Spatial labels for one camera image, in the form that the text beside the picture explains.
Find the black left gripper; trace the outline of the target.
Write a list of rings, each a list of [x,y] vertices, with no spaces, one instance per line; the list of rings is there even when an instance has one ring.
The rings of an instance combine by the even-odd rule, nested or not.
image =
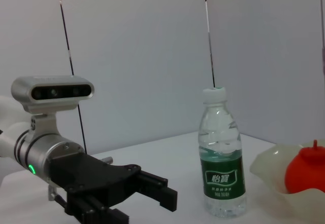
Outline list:
[[[56,157],[49,162],[52,182],[67,192],[66,214],[79,223],[129,223],[129,216],[110,207],[140,193],[177,210],[177,191],[168,179],[141,171],[138,165],[114,166],[85,153]]]

